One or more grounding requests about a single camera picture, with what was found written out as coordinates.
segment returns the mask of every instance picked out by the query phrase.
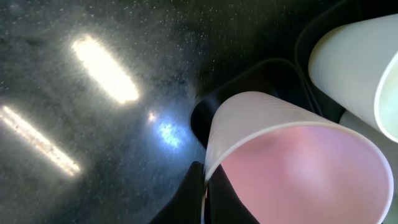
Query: granite surface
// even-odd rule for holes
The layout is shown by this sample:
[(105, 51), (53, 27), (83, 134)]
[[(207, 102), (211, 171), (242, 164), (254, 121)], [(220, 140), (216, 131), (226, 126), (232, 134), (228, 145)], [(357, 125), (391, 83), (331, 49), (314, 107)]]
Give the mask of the granite surface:
[(332, 0), (0, 2), (0, 222), (147, 223), (205, 150), (195, 98)]

